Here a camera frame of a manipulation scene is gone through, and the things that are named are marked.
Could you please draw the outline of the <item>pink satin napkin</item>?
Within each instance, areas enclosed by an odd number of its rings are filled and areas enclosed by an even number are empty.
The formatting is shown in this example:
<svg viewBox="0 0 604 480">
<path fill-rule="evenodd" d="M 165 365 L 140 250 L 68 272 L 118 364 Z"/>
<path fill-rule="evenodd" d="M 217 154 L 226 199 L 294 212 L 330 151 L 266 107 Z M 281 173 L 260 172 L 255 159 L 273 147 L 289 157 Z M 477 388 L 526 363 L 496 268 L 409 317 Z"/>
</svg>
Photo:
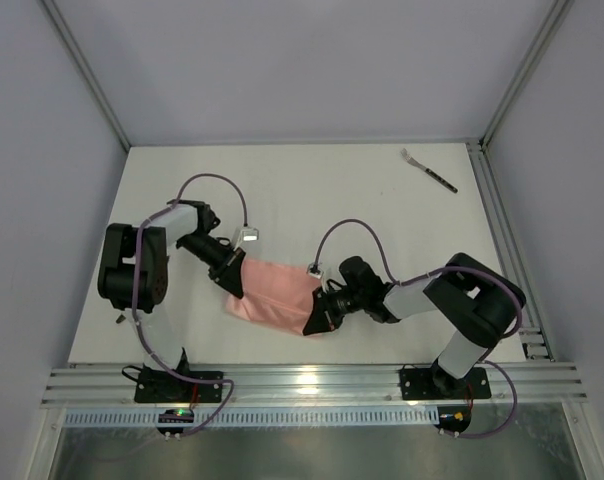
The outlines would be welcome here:
<svg viewBox="0 0 604 480">
<path fill-rule="evenodd" d="M 321 281 L 305 268 L 247 258 L 241 267 L 244 295 L 229 295 L 226 312 L 258 326 L 303 335 Z"/>
</svg>

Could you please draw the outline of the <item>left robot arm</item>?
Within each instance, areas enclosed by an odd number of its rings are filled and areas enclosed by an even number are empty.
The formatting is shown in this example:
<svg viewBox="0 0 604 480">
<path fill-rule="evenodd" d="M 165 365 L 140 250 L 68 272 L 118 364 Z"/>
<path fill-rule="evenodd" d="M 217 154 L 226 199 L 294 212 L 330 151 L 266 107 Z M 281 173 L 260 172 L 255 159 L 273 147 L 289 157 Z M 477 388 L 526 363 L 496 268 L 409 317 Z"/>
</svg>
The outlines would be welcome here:
<svg viewBox="0 0 604 480">
<path fill-rule="evenodd" d="M 184 379 L 188 357 L 162 306 L 169 286 L 169 250 L 182 248 L 208 266 L 208 276 L 237 299 L 244 297 L 245 252 L 210 232 L 220 220 L 201 201 L 177 201 L 138 226 L 110 224 L 105 233 L 97 288 L 124 313 L 145 353 L 144 366 Z"/>
</svg>

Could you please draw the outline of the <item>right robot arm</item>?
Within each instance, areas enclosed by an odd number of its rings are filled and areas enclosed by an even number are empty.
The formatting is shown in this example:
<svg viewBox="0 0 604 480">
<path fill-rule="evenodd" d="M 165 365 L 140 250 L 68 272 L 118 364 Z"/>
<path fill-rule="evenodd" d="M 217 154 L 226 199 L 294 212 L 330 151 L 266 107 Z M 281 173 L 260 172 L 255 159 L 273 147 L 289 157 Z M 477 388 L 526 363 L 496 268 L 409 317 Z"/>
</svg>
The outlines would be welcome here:
<svg viewBox="0 0 604 480">
<path fill-rule="evenodd" d="M 490 396 L 480 385 L 484 370 L 477 363 L 490 354 L 521 317 L 526 296 L 517 285 L 462 252 L 435 273 L 407 284 L 382 281 L 359 256 L 344 260 L 339 272 L 342 284 L 329 280 L 326 287 L 313 291 L 303 335 L 337 330 L 347 315 L 359 311 L 383 325 L 438 312 L 453 325 L 455 333 L 430 367 L 401 371 L 402 398 Z"/>
</svg>

